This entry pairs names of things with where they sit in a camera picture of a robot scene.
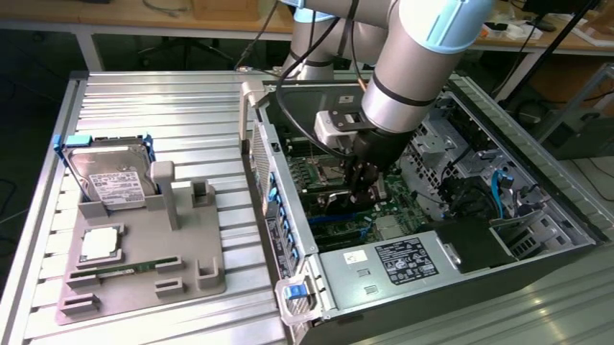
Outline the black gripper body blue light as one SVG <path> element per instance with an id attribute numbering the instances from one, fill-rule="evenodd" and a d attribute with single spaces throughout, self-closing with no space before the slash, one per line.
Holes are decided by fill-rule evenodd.
<path id="1" fill-rule="evenodd" d="M 387 170 L 397 161 L 412 132 L 392 134 L 380 129 L 359 131 L 352 142 L 352 153 L 359 162 Z"/>

